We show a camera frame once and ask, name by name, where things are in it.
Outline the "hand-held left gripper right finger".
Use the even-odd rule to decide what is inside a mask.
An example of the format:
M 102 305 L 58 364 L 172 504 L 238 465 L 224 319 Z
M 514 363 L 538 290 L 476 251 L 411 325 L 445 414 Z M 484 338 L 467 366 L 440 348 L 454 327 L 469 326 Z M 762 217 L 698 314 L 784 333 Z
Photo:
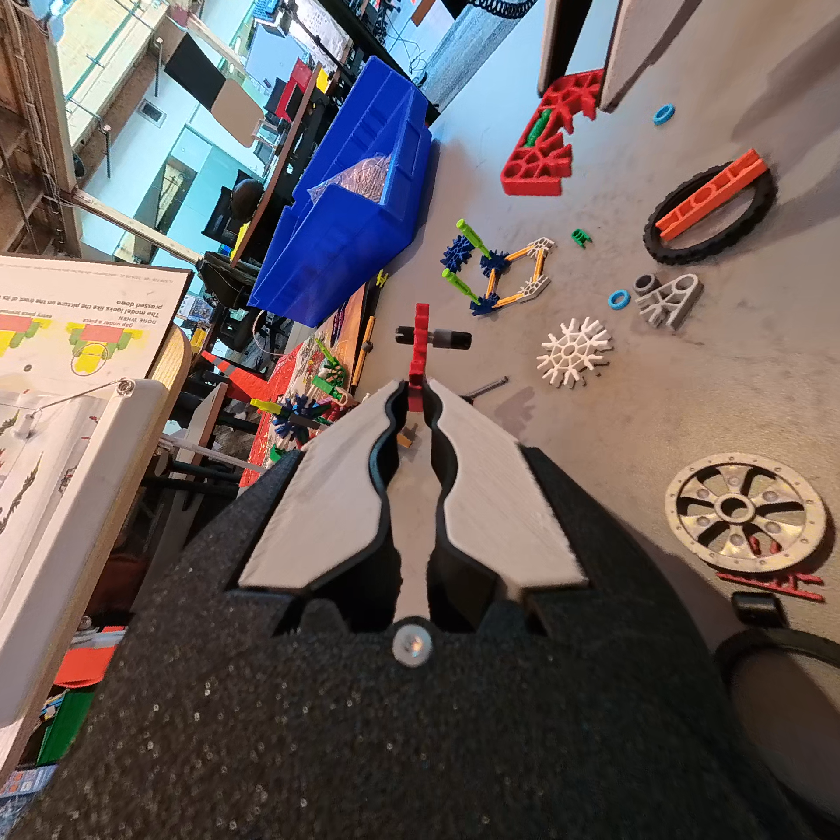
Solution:
M 455 457 L 442 512 L 449 543 L 508 589 L 580 588 L 588 578 L 519 441 L 437 380 L 433 431 Z

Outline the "red lattice panel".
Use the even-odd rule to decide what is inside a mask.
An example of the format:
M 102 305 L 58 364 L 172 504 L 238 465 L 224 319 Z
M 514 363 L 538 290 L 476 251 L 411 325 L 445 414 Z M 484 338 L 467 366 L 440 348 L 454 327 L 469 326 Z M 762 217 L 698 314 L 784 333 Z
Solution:
M 542 96 L 526 128 L 500 173 L 500 183 L 509 196 L 559 196 L 563 180 L 572 175 L 573 150 L 570 136 L 574 117 L 595 120 L 604 69 L 588 70 L 562 77 Z M 552 109 L 552 118 L 539 141 L 524 148 L 531 126 L 539 113 Z

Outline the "red connector bar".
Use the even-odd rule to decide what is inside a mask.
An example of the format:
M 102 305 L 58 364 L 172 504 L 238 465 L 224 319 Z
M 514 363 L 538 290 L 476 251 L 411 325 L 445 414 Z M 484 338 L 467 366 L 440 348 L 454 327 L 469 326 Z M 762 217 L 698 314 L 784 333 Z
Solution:
M 413 327 L 413 358 L 408 369 L 407 404 L 411 413 L 424 411 L 424 381 L 427 361 L 429 306 L 418 302 Z

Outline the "black axle pin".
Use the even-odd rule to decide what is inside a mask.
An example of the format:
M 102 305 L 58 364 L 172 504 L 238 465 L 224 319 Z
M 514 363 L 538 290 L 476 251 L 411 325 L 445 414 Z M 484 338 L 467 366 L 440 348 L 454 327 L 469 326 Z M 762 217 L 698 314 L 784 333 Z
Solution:
M 415 328 L 399 326 L 395 329 L 395 341 L 399 344 L 415 344 Z M 447 329 L 426 330 L 427 344 L 437 349 L 447 350 L 469 350 L 472 344 L 470 332 L 453 331 Z

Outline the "colourful built toy model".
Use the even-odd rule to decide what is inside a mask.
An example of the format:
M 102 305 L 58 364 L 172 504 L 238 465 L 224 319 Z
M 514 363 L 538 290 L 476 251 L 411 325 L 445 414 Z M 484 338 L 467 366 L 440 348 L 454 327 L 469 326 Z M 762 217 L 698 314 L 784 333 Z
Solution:
M 351 403 L 350 374 L 320 337 L 298 350 L 292 378 L 284 393 L 251 405 L 269 419 L 268 457 L 277 462 L 332 425 Z

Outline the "long orange rod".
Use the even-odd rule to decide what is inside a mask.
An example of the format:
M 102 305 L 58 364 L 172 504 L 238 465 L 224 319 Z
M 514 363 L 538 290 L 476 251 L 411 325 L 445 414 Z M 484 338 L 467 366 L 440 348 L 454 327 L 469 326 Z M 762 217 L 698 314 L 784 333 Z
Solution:
M 373 350 L 372 333 L 375 327 L 375 316 L 371 315 L 366 323 L 362 344 L 353 367 L 351 388 L 356 388 L 361 380 L 366 358 Z

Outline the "white snowflake connector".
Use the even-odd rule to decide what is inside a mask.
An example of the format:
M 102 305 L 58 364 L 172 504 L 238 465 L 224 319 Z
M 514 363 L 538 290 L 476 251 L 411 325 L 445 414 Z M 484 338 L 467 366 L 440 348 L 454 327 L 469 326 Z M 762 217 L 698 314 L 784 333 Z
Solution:
M 560 334 L 549 333 L 541 343 L 537 370 L 552 387 L 574 389 L 585 386 L 586 374 L 607 364 L 605 355 L 613 351 L 613 336 L 605 325 L 592 318 L 560 325 Z

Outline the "small black tyre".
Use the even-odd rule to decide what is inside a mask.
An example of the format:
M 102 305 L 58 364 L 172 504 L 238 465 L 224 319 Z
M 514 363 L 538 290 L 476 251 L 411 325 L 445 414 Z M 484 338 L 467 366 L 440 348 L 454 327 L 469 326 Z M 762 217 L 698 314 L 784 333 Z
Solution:
M 667 266 L 688 266 L 717 256 L 723 250 L 734 246 L 750 234 L 767 216 L 777 194 L 776 182 L 771 171 L 762 173 L 748 185 L 748 189 L 753 191 L 751 204 L 728 227 L 706 240 L 686 248 L 672 248 L 665 244 L 662 235 L 656 228 L 655 223 L 658 219 L 676 209 L 680 203 L 688 199 L 702 186 L 711 182 L 725 168 L 726 165 L 719 164 L 693 175 L 669 193 L 656 206 L 655 211 L 649 215 L 644 226 L 642 241 L 646 251 L 658 263 Z

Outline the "clear plastic bag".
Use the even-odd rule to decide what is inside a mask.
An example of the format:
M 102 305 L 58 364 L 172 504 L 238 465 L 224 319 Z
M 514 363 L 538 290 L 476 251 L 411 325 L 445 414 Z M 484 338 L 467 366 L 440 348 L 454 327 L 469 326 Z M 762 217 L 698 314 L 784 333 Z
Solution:
M 308 189 L 312 204 L 316 204 L 328 186 L 339 186 L 345 191 L 361 195 L 375 203 L 382 201 L 385 180 L 391 166 L 390 154 L 377 154 L 364 158 L 336 175 Z

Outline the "blue plastic bin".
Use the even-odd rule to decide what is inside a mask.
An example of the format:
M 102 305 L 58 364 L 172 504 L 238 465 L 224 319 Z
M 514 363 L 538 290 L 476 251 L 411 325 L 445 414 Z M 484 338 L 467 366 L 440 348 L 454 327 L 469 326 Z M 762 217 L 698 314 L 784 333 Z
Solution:
M 248 305 L 316 328 L 413 241 L 431 133 L 428 102 L 398 70 L 370 58 L 318 145 L 268 246 Z M 374 201 L 329 184 L 361 161 L 390 158 Z

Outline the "red object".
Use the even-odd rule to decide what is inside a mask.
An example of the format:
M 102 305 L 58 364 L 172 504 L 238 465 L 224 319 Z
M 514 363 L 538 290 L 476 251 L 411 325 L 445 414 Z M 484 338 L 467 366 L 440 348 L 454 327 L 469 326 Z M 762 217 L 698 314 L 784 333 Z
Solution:
M 298 113 L 311 78 L 312 68 L 309 64 L 296 59 L 289 79 L 276 79 L 266 105 L 267 114 L 278 121 L 291 123 Z

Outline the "red box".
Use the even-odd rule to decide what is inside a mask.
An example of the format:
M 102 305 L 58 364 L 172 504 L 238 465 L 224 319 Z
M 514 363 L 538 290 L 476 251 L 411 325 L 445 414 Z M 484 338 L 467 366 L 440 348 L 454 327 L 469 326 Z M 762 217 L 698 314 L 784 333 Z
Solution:
M 54 685 L 62 689 L 80 689 L 98 684 L 127 629 L 126 626 L 105 626 L 74 636 L 56 673 Z

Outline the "wooden background desk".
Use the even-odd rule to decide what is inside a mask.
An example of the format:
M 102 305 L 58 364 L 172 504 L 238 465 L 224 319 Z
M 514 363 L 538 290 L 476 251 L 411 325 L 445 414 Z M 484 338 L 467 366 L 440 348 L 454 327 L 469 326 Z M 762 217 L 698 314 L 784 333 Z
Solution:
M 265 260 L 280 216 L 295 202 L 293 195 L 312 156 L 327 132 L 333 100 L 318 87 L 322 66 L 317 64 L 308 84 L 291 96 L 298 103 L 296 114 L 282 136 L 282 143 L 269 168 L 264 194 L 238 238 L 230 264 Z

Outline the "printed instruction sheet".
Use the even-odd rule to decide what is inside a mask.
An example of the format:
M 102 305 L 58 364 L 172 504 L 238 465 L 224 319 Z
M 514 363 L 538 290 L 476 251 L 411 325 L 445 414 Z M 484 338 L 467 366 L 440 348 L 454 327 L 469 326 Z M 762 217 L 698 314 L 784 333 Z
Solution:
M 2 391 L 68 396 L 146 378 L 192 278 L 189 269 L 2 255 Z

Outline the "green box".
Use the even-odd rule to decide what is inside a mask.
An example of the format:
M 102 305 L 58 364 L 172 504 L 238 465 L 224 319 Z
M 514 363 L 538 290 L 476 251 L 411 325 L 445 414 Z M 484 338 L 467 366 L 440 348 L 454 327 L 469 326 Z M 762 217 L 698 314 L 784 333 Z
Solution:
M 58 711 L 50 719 L 36 766 L 57 763 L 66 756 L 88 715 L 93 697 L 92 686 L 67 690 Z

